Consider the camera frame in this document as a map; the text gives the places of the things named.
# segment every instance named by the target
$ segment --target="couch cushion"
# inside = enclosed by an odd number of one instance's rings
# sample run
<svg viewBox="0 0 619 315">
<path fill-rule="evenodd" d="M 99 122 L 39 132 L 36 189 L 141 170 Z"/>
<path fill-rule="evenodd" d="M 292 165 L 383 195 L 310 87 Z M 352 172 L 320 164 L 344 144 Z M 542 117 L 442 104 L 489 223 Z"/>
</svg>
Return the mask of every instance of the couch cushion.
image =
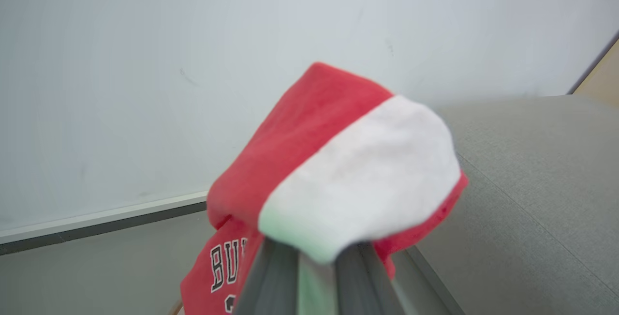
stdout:
<svg viewBox="0 0 619 315">
<path fill-rule="evenodd" d="M 462 309 L 619 309 L 619 110 L 568 95 L 439 113 L 471 187 L 418 247 Z"/>
</svg>

